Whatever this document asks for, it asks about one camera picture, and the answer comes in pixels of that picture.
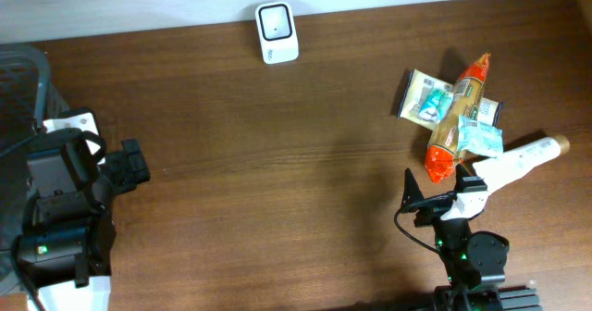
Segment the white blue noodle bag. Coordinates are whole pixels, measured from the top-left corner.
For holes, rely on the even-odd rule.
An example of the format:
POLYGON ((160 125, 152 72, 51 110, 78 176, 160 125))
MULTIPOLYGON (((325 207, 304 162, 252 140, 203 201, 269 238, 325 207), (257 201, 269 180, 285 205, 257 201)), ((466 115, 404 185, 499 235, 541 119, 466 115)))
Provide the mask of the white blue noodle bag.
MULTIPOLYGON (((438 123, 421 120, 417 116, 419 109, 431 89, 438 88, 452 93, 452 87, 451 84, 445 81, 430 77, 415 69, 410 75, 410 81, 405 91, 398 117, 409 119, 411 122, 433 131, 438 123)), ((482 97, 479 112, 475 120, 497 128, 501 108, 502 103, 482 97)))

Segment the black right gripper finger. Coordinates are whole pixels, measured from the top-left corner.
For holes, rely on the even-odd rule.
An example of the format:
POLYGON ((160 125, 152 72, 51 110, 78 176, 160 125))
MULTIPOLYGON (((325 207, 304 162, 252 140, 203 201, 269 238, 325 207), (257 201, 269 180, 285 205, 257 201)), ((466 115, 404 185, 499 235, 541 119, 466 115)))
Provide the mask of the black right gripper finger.
POLYGON ((473 175, 466 169, 463 164, 459 164, 455 168, 455 192, 464 192, 472 184, 473 175))
POLYGON ((424 202, 425 198, 417 184, 417 181, 409 168, 404 172, 404 189, 401 198, 400 210, 402 213, 416 211, 424 202))

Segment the teal pocket tissue pack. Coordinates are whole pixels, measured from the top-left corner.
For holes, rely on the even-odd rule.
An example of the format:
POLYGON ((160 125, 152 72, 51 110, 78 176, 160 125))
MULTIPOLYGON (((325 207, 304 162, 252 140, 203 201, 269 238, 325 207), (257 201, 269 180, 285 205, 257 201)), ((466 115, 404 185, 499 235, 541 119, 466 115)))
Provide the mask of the teal pocket tissue pack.
POLYGON ((439 123, 447 115, 453 94, 449 91, 431 89, 422 103, 417 116, 424 121, 439 123))

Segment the teal wet wipes pack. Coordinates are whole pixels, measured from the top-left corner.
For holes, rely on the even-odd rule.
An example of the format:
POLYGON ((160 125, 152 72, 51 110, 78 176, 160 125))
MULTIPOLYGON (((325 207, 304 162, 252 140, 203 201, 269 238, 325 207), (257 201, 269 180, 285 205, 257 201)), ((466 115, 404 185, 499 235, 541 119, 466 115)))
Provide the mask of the teal wet wipes pack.
POLYGON ((502 130, 466 116, 459 116, 458 131, 458 151, 468 151, 487 157, 498 157, 503 154, 502 130))

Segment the grey plastic mesh basket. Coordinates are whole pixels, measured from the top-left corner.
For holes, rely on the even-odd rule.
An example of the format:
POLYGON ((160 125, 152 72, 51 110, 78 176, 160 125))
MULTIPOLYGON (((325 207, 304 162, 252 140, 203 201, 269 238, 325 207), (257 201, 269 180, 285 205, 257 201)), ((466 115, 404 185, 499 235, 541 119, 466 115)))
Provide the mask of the grey plastic mesh basket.
POLYGON ((46 53, 25 44, 1 46, 1 294, 21 292, 10 248, 22 233, 29 199, 37 194, 26 158, 43 120, 68 110, 51 83, 46 53))

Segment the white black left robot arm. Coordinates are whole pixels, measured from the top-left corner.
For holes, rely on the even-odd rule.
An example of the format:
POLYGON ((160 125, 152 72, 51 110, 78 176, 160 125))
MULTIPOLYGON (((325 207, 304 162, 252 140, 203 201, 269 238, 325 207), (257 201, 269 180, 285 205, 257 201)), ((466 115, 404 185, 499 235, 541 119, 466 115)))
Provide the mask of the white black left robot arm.
POLYGON ((74 128, 34 138, 25 162, 33 195, 9 261, 32 307, 51 310, 56 288, 95 291, 110 281, 113 202, 151 174, 138 140, 109 153, 100 135, 74 128))

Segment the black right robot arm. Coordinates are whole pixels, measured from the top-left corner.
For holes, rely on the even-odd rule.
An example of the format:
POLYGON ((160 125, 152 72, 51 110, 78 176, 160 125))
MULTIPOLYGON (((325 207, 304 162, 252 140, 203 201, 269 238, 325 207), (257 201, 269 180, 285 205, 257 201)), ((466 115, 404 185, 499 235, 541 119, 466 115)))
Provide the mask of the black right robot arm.
POLYGON ((470 228, 470 221, 484 211, 488 196, 485 181, 462 165, 456 167, 454 189, 431 197, 423 196, 412 171, 405 170, 395 226, 407 238, 438 255, 449 281, 447 286, 437 287, 417 310, 501 310, 499 285, 506 279, 509 241, 493 232, 473 232, 470 228), (408 213, 415 214, 416 228, 434 229, 432 246, 401 227, 399 215, 408 213))

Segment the white floral cream tube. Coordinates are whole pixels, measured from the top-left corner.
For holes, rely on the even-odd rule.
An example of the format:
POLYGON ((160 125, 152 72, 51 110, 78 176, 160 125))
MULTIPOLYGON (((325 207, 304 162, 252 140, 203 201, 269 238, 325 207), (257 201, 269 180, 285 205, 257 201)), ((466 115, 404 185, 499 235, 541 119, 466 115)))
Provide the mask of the white floral cream tube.
POLYGON ((568 153, 570 147, 564 135, 553 135, 473 163, 473 170, 484 180, 488 191, 494 193, 532 169, 568 153))

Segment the orange spaghetti packet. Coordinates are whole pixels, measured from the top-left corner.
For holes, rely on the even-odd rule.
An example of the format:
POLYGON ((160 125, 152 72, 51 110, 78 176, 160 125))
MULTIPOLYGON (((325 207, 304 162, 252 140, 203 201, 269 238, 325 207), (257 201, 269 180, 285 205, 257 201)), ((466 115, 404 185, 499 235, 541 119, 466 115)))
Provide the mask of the orange spaghetti packet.
POLYGON ((456 165, 463 161, 463 154, 458 148, 459 117, 477 118, 490 57, 490 53, 479 57, 452 87, 449 111, 433 130, 425 156, 425 169, 434 183, 448 178, 456 165))

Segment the black aluminium arm base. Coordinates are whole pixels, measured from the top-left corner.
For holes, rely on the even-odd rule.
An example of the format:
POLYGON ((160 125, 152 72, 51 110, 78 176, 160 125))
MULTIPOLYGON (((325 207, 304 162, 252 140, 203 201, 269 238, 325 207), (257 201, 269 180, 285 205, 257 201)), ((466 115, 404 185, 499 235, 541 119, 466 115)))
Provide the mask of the black aluminium arm base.
POLYGON ((432 293, 409 301, 370 306, 379 311, 542 311, 536 289, 493 288, 482 292, 455 291, 437 287, 432 293))

